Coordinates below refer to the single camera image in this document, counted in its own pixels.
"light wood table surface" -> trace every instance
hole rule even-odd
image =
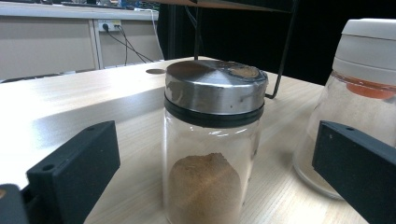
[[[0,84],[0,184],[23,188],[25,172],[51,151],[90,125],[115,120],[121,166],[86,223],[167,223],[161,150],[165,75],[146,71],[177,61]],[[272,92],[276,75],[269,79]],[[278,96],[266,99],[241,223],[366,223],[346,202],[310,189],[292,168],[292,152],[322,89],[282,77]]]

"brown powder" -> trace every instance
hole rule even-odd
[[[168,216],[173,224],[238,221],[241,180],[221,153],[177,161],[169,175],[168,190]]]

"power outlet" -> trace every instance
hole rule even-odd
[[[118,20],[98,20],[99,24],[99,32],[105,32],[106,30],[103,28],[104,24],[107,24],[109,32],[117,32],[119,28],[117,26],[121,26],[121,21]]]

